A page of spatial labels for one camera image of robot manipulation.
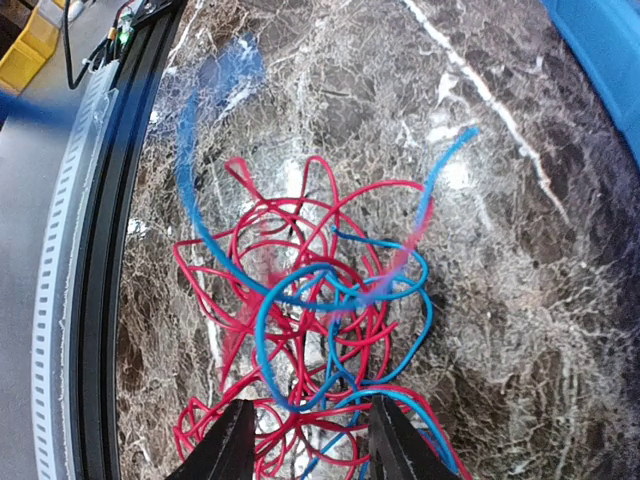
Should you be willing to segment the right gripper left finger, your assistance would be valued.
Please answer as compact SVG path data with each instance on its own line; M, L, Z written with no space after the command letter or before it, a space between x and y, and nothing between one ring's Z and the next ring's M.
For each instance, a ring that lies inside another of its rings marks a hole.
M187 459L166 480L251 480L255 438L254 402L233 400Z

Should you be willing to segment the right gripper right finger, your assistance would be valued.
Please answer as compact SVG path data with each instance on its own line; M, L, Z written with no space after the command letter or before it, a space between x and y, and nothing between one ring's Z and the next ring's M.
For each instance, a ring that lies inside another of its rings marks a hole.
M386 396L375 395L372 399L368 440L371 479L458 479Z

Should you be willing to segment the blue three-compartment plastic bin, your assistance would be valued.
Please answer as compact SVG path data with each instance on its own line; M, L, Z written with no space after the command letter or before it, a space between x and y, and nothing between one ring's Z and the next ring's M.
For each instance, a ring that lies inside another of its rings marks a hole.
M549 0L552 22L639 157L639 3Z

